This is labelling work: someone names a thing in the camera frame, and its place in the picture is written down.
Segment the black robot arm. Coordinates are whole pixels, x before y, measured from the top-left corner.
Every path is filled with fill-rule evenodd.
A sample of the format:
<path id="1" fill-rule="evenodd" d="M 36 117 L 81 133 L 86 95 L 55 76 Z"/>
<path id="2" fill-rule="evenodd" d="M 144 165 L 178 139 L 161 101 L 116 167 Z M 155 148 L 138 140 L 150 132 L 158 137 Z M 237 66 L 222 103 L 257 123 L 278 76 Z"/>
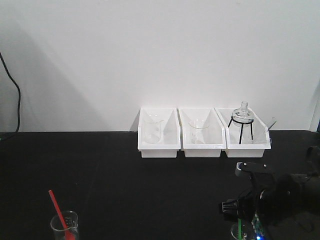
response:
<path id="1" fill-rule="evenodd" d="M 259 240 L 272 240 L 269 226 L 301 212 L 320 213 L 320 148 L 310 146 L 305 161 L 309 173 L 286 173 L 279 178 L 267 164 L 238 162 L 237 176 L 248 176 L 251 190 L 234 202 L 235 216 L 251 222 Z"/>

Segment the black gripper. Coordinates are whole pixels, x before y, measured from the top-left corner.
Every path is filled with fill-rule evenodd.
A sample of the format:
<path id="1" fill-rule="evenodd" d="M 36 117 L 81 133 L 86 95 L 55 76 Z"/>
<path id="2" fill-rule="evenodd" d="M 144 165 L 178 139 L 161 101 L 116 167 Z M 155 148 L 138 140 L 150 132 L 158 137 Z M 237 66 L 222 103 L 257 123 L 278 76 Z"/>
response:
<path id="1" fill-rule="evenodd" d="M 247 222 L 254 215 L 263 225 L 276 225 L 293 215 L 293 176 L 251 172 L 251 188 L 236 199 L 236 217 Z"/>

